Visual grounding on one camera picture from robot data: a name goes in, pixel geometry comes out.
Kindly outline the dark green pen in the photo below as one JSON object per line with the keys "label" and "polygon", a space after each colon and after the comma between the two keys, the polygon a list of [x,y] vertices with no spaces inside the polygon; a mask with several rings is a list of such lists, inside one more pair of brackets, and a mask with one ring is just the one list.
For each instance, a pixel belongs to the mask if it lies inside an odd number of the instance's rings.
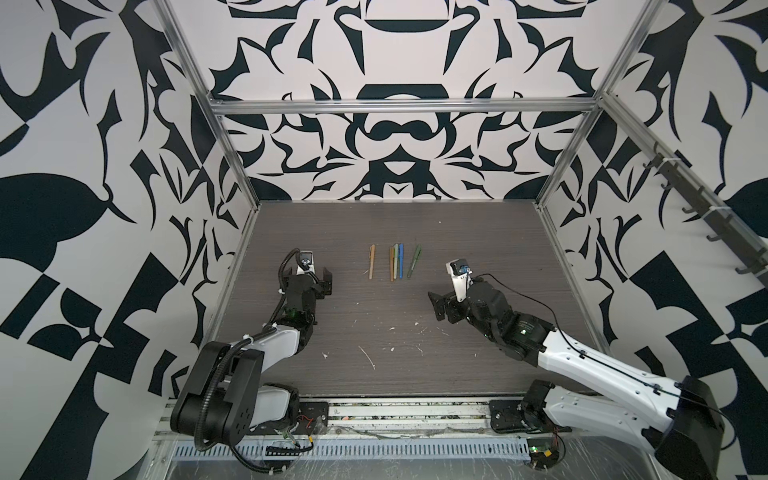
{"label": "dark green pen", "polygon": [[416,266],[418,264],[418,261],[419,261],[419,258],[421,256],[421,253],[422,253],[422,245],[421,244],[417,244],[415,249],[414,249],[414,252],[413,252],[413,255],[412,255],[412,258],[411,258],[411,262],[410,262],[410,264],[408,266],[408,269],[407,269],[406,277],[408,279],[412,278],[412,275],[413,275],[414,270],[415,270],[415,268],[416,268]]}

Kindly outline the tan pen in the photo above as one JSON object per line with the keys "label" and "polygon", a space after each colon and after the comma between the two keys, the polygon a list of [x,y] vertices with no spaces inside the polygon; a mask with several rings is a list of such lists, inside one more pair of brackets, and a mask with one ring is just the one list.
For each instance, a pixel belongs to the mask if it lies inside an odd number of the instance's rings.
{"label": "tan pen", "polygon": [[373,280],[374,268],[375,268],[375,256],[376,256],[376,245],[372,244],[369,248],[369,268],[368,268],[369,280]]}

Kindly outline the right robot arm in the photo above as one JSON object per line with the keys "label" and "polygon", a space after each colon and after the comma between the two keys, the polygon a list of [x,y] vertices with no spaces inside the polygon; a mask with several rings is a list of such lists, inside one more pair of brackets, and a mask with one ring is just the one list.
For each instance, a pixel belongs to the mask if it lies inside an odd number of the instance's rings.
{"label": "right robot arm", "polygon": [[632,445],[680,479],[717,476],[725,415],[710,387],[652,374],[594,350],[557,325],[514,310],[482,280],[458,278],[455,292],[428,295],[438,320],[466,321],[507,357],[567,377],[582,395],[535,381],[520,404],[524,422],[543,431],[590,431]]}

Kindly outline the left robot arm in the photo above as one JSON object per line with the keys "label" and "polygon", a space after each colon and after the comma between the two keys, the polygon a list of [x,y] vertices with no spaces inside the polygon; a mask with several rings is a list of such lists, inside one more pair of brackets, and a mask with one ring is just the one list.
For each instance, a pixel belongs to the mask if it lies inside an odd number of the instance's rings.
{"label": "left robot arm", "polygon": [[297,389],[265,383],[262,375],[307,346],[317,323],[316,304],[333,286],[331,272],[317,273],[313,253],[299,248],[281,261],[277,277],[280,298],[262,330],[236,342],[204,345],[170,416],[171,430],[191,437],[198,452],[223,445],[241,466],[262,475],[287,471],[294,458],[314,447],[312,440],[269,445],[267,461],[250,460],[238,448],[249,433],[289,436],[299,425]]}

